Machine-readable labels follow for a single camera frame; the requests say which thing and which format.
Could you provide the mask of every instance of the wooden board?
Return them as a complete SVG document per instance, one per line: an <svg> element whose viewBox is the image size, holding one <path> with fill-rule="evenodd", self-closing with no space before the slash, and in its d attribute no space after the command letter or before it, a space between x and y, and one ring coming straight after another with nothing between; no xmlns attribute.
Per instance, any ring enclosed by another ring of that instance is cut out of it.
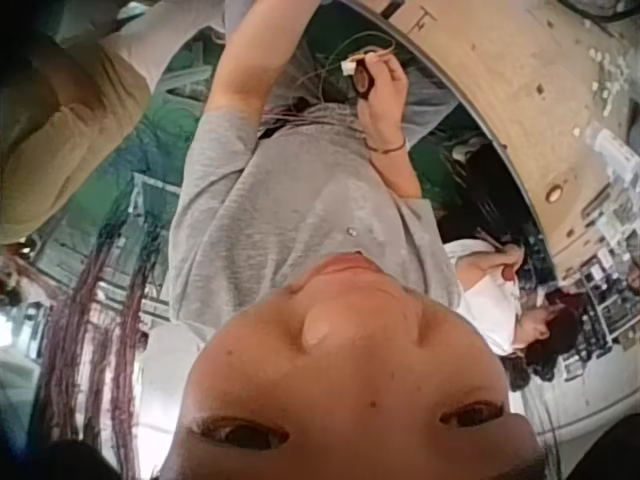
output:
<svg viewBox="0 0 640 480"><path fill-rule="evenodd" d="M385 8L377 0L359 3ZM577 267L586 258L570 247L591 235L582 210L608 185L582 135L595 120L624 138L628 117L624 89L604 117L606 101L593 83L606 79L590 50L616 62L624 42L542 0L405 0L389 22L504 146L552 257L563 254L559 276ZM550 204L547 192L555 185L563 195Z"/></svg>

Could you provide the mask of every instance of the gray t-shirt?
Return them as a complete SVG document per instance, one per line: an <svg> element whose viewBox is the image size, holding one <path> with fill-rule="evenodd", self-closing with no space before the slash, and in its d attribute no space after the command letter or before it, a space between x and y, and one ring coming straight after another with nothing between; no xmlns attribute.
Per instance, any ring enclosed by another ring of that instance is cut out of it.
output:
<svg viewBox="0 0 640 480"><path fill-rule="evenodd" d="M237 112L203 116L171 229L172 320L219 328L324 257L354 251L458 306L430 203L390 192L357 133L313 124L258 142Z"/></svg>

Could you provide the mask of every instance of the hand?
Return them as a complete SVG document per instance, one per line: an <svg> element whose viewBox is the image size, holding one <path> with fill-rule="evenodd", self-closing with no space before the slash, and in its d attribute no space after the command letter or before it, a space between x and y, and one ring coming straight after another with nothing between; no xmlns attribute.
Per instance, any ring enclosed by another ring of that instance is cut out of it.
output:
<svg viewBox="0 0 640 480"><path fill-rule="evenodd" d="M503 249L505 255L505 267L502 269L502 278L507 282L513 282L516 279L516 272L520 270L524 262L524 248L517 245L507 245Z"/></svg>
<svg viewBox="0 0 640 480"><path fill-rule="evenodd" d="M365 62L374 79L368 100L358 100L358 118L369 144L379 150L396 148L404 142L402 114L409 80L391 53L368 53Z"/></svg>

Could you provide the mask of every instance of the white shirt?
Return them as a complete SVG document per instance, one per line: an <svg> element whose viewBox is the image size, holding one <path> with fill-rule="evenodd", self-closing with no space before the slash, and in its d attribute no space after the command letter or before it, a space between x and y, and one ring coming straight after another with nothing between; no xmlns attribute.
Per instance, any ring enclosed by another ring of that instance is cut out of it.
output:
<svg viewBox="0 0 640 480"><path fill-rule="evenodd" d="M454 266L471 253L495 252L482 240L458 240L445 245L445 250ZM520 314L517 280L505 281L502 268L495 268L466 292L458 285L462 299L457 312L478 330L496 355L513 353L516 320Z"/></svg>

